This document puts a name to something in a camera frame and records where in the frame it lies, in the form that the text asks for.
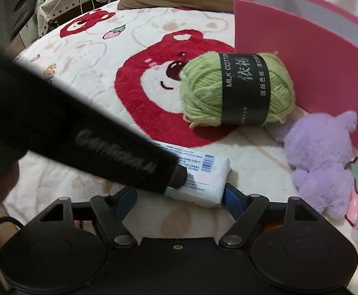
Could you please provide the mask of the white blue printed box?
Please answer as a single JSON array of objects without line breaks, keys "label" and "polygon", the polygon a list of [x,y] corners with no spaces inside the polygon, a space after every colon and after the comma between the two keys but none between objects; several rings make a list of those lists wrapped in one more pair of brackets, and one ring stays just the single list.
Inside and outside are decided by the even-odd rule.
[{"label": "white blue printed box", "polygon": [[179,164],[187,169],[186,183],[179,189],[168,187],[164,196],[205,208],[221,205],[226,180],[231,171],[230,159],[170,143],[152,142],[176,155]]}]

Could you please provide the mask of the green yarn ball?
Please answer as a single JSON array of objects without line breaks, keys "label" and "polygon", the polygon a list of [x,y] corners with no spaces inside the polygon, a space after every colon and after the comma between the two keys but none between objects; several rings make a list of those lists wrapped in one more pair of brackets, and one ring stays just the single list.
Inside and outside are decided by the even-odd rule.
[{"label": "green yarn ball", "polygon": [[275,53],[207,52],[180,71],[180,100],[190,127],[284,123],[296,104],[294,83]]}]

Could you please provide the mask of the purple plush toy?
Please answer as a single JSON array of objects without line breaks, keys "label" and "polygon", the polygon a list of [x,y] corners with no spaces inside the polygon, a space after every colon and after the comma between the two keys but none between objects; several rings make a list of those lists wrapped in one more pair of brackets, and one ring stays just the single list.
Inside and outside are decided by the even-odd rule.
[{"label": "purple plush toy", "polygon": [[350,135],[356,130],[357,113],[336,117],[307,114],[293,122],[270,123],[266,130],[283,144],[299,195],[319,213],[333,219],[345,217],[354,187],[346,165],[354,158]]}]

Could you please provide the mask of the white bear print blanket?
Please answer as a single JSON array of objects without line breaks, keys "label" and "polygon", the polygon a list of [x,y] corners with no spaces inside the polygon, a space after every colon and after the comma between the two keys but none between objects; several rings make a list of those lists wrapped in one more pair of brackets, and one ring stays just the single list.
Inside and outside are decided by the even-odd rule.
[{"label": "white bear print blanket", "polygon": [[[259,192],[283,201],[296,192],[282,148],[260,128],[236,131],[216,127],[190,129],[180,114],[178,70],[174,62],[189,61],[206,51],[229,51],[233,45],[233,15],[203,11],[154,8],[117,11],[80,33],[60,37],[60,29],[34,43],[17,58],[42,73],[49,82],[63,84],[86,100],[154,140],[194,147],[230,160],[229,182],[242,192]],[[349,89],[354,78],[327,80],[303,75],[288,64],[302,108],[342,113],[357,109]],[[28,153],[21,177],[5,201],[5,210],[29,222],[59,196],[74,202],[97,193],[114,193],[122,185],[61,166]],[[139,202],[125,223],[140,238],[220,235],[233,221],[222,208],[202,208],[139,191]]]}]

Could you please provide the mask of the pink paper box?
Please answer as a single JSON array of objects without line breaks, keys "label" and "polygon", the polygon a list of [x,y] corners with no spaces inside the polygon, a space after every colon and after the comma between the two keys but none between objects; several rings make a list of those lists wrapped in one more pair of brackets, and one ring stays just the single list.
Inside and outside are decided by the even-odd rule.
[{"label": "pink paper box", "polygon": [[[358,18],[324,0],[234,0],[235,50],[284,62],[296,104],[358,114]],[[352,136],[358,148],[358,125]]]}]

